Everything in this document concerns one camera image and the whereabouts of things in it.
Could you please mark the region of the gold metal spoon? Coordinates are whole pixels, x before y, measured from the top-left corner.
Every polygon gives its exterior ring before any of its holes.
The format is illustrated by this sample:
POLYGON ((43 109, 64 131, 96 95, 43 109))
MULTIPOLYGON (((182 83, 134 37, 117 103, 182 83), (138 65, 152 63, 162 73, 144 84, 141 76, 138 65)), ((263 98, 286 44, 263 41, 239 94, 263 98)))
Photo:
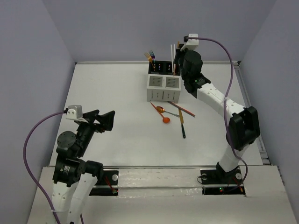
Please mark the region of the gold metal spoon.
POLYGON ((166 111, 163 107, 157 106, 156 108, 157 108, 157 110, 158 110, 160 113, 167 113, 167 114, 170 114, 170 115, 173 115, 173 116, 179 118, 179 115, 178 115, 178 114, 168 112, 168 111, 166 111))

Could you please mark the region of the orange plastic spoon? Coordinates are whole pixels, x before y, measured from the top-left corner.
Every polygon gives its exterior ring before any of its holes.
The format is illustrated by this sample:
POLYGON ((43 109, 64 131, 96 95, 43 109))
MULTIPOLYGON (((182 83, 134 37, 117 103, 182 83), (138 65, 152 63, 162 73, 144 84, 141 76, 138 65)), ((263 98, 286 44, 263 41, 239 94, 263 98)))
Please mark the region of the orange plastic spoon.
POLYGON ((151 102, 150 103, 154 108, 155 108, 155 110, 159 113, 159 115, 162 117, 162 121, 165 123, 165 124, 169 124, 170 123, 170 118, 168 118, 168 117, 165 117, 158 109, 157 109, 157 107, 151 102))

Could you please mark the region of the yellow black handled knife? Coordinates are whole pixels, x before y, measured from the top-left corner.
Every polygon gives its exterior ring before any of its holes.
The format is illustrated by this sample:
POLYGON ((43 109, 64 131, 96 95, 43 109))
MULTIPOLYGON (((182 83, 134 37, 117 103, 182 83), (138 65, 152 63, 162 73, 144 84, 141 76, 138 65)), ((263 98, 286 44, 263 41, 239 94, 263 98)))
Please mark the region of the yellow black handled knife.
POLYGON ((178 113, 179 113, 179 118, 180 118, 180 123, 181 123, 182 136, 185 139, 186 135, 185 135, 185 128, 184 128, 184 119, 183 119, 183 115, 182 115, 181 109, 178 109, 178 113))

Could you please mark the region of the amber plastic fork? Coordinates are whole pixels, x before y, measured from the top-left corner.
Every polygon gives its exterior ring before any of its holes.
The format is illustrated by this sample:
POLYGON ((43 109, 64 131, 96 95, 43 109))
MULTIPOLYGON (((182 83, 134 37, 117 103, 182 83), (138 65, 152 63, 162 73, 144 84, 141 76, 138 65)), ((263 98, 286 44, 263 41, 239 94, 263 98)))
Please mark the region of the amber plastic fork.
POLYGON ((144 55, 145 55, 145 57, 147 58, 147 60, 151 63, 152 68, 155 68, 154 60, 153 60, 151 54, 148 53, 148 52, 146 52, 146 53, 144 53, 144 55))

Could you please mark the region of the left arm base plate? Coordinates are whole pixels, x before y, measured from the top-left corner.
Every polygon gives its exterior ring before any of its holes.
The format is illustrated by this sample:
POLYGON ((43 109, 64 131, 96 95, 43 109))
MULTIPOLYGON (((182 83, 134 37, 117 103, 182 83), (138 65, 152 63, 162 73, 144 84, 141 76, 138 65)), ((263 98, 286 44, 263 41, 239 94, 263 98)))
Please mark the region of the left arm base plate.
POLYGON ((118 180, 118 170, 104 170, 102 179, 93 186, 89 196, 118 196, 118 180))

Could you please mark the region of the black utensil caddy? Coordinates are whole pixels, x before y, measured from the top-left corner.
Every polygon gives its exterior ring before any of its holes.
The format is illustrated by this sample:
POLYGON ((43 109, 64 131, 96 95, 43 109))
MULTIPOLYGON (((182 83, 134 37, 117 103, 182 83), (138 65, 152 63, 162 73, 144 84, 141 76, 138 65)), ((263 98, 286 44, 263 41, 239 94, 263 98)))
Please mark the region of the black utensil caddy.
POLYGON ((148 74, 154 76, 180 76, 178 67, 176 67, 176 71, 173 73, 171 61, 155 61, 149 63, 148 74))

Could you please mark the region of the orange red chopstick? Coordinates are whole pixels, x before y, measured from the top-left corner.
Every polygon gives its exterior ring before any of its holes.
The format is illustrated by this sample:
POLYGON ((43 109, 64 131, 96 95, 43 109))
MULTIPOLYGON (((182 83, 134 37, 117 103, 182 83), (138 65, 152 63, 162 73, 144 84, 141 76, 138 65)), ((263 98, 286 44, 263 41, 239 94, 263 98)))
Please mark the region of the orange red chopstick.
POLYGON ((195 114, 193 114, 192 112, 188 111, 187 109, 185 109, 185 108, 183 108, 183 107, 180 107, 179 105, 177 105, 177 104, 175 104, 175 103, 173 103, 173 102, 170 102, 170 101, 168 101, 168 103, 171 104, 172 106, 174 106, 174 107, 180 109, 181 111, 183 111, 183 112, 189 114, 190 116, 192 116, 192 117, 194 117, 194 118, 196 117, 195 114))

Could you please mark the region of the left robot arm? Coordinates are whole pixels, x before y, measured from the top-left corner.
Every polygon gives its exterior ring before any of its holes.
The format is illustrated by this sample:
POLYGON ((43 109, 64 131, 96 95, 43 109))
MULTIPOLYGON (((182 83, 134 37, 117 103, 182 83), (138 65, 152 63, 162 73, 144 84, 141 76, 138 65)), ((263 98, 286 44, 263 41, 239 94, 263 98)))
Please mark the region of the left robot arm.
POLYGON ((83 202, 93 186, 103 180, 103 164, 84 161, 87 147, 95 133, 111 131, 115 111, 100 114, 99 110, 84 113, 80 105, 69 106, 66 118, 78 124, 76 132, 64 131, 57 138, 57 159, 53 174, 52 213, 61 224, 76 223, 83 202))

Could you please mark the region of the iridescent rainbow metal fork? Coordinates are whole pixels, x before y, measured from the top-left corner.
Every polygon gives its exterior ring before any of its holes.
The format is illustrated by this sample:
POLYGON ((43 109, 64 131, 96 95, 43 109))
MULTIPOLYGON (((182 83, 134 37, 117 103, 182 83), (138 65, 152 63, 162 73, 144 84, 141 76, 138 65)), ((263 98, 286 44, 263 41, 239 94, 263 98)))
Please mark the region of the iridescent rainbow metal fork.
POLYGON ((149 51, 149 55, 150 55, 150 57, 151 57, 151 64, 152 64, 152 66, 154 67, 155 66, 155 54, 154 54, 154 52, 152 51, 152 50, 150 50, 149 51))

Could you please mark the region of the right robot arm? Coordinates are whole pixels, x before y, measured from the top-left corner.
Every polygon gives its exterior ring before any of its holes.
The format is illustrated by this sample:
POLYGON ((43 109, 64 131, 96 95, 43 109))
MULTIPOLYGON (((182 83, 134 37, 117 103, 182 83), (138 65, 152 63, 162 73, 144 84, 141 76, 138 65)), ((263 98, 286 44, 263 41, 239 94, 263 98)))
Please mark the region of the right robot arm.
POLYGON ((176 48, 173 63, 182 77, 187 92, 224 118, 228 144, 224 155, 216 164, 215 178, 218 182, 226 183, 234 176, 246 149, 260 136, 257 109, 253 106, 240 105, 219 91, 202 74, 201 55, 189 47, 180 44, 176 48))

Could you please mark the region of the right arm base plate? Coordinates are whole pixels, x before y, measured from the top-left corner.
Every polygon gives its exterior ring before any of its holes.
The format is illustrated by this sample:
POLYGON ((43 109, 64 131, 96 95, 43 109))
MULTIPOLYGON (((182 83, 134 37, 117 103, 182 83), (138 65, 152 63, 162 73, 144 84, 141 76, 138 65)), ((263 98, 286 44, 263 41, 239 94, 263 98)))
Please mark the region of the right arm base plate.
POLYGON ((221 176, 216 169, 204 169, 197 178, 204 196, 245 195, 242 181, 239 168, 227 176, 221 176))

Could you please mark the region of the white utensil caddy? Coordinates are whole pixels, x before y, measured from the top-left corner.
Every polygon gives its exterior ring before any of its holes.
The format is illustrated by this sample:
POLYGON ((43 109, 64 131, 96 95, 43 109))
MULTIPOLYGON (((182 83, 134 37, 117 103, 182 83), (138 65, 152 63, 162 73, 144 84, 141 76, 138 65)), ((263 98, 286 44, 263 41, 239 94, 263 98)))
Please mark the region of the white utensil caddy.
POLYGON ((148 74, 147 101, 177 103, 181 93, 181 76, 148 74))

